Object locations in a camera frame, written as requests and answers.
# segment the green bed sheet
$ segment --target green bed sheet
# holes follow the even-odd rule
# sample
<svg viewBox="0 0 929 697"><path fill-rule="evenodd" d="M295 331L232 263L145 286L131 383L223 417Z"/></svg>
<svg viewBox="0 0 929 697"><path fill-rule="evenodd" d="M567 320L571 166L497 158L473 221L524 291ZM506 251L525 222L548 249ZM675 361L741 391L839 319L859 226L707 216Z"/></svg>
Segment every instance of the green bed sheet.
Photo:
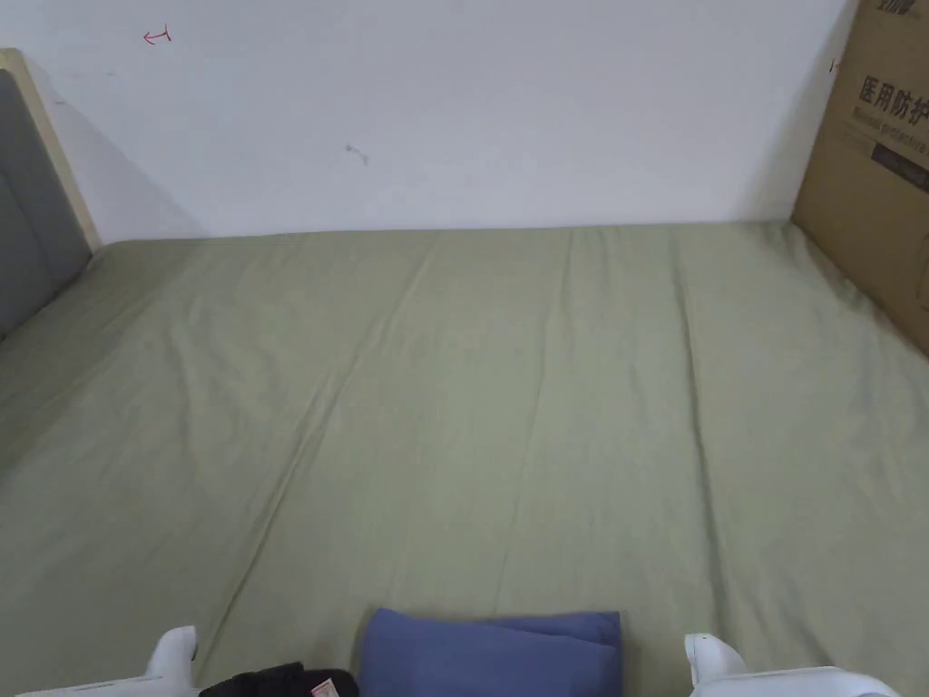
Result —
<svg viewBox="0 0 929 697"><path fill-rule="evenodd" d="M617 610L929 689L929 361L789 224L119 243L0 345L0 692Z"/></svg>

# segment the wall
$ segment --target wall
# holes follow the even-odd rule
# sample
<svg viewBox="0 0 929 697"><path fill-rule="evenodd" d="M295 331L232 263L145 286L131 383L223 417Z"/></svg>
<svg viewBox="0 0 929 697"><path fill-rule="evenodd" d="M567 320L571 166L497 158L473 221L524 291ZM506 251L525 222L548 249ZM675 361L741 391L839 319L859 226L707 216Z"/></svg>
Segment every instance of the wall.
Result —
<svg viewBox="0 0 929 697"><path fill-rule="evenodd" d="M0 45L107 242L777 218L850 9L0 0Z"/></svg>

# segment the blue pillow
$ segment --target blue pillow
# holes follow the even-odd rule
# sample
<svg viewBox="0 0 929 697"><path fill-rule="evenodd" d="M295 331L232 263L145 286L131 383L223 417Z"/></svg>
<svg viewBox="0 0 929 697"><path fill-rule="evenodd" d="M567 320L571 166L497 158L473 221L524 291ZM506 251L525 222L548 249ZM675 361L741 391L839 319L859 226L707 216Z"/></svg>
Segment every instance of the blue pillow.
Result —
<svg viewBox="0 0 929 697"><path fill-rule="evenodd" d="M442 622L379 610L359 687L365 697L621 697L620 615Z"/></svg>

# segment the bed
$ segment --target bed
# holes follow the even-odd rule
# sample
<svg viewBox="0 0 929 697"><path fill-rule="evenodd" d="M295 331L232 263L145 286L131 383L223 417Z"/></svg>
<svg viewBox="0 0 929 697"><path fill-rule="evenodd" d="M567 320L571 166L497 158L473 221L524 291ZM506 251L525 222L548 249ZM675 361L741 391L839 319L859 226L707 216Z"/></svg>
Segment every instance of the bed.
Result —
<svg viewBox="0 0 929 697"><path fill-rule="evenodd" d="M380 606L620 611L629 695L692 631L929 689L929 362L793 225L70 258L0 343L0 692L184 624L201 685L351 666Z"/></svg>

